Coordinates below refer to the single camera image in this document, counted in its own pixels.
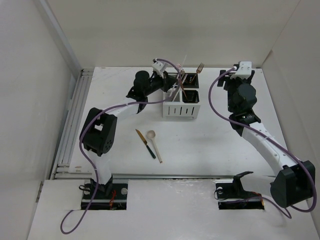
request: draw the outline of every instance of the knife blade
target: knife blade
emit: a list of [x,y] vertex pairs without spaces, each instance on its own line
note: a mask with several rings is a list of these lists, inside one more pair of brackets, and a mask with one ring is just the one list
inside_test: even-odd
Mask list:
[[149,153],[151,154],[151,156],[156,159],[156,155],[152,152],[152,150],[150,149],[150,147],[148,146],[147,140],[145,139],[145,137],[142,135],[142,133],[136,129],[136,133],[139,135],[139,137],[141,138],[142,142],[144,143],[144,145],[146,146],[146,148],[148,149]]

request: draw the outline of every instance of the fork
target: fork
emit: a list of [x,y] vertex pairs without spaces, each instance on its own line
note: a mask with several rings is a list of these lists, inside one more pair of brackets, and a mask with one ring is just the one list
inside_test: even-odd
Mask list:
[[198,66],[198,68],[195,71],[196,74],[193,76],[192,80],[190,81],[191,84],[194,81],[194,79],[196,78],[196,76],[202,72],[202,69],[204,69],[204,66],[205,65],[203,63],[200,63],[200,65]]

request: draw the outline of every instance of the white floor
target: white floor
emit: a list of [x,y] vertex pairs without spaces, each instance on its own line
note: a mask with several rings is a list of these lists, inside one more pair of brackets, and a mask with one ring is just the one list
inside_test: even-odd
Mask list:
[[[96,107],[105,109],[124,99],[133,86],[135,74],[146,67],[96,67],[85,103],[80,129],[88,111]],[[195,72],[195,68],[186,68]],[[163,175],[236,175],[253,171],[258,175],[273,175],[273,171],[260,154],[234,131],[230,124],[211,110],[208,102],[210,84],[219,75],[220,68],[204,68],[199,75],[199,98],[201,108],[195,120],[162,118],[162,104],[147,105],[145,109],[126,120],[117,123],[112,149],[100,158],[110,161],[114,174],[163,174]],[[252,80],[258,102],[254,111],[262,119],[269,132],[285,146],[278,118],[261,69],[256,69]],[[149,102],[162,99],[159,90],[149,97]],[[227,91],[215,87],[213,104],[224,116],[227,110]],[[156,142],[163,164],[152,159],[135,129],[145,134],[156,133]],[[79,150],[79,133],[70,162],[69,172],[90,173],[91,165]]]
[[[309,213],[290,209],[287,219],[270,203],[265,210],[218,210],[212,180],[131,180],[127,210],[91,210],[76,231],[60,232],[79,209],[83,180],[46,180],[28,240],[316,240]],[[297,204],[307,208],[305,201]],[[68,231],[82,210],[65,221]]]

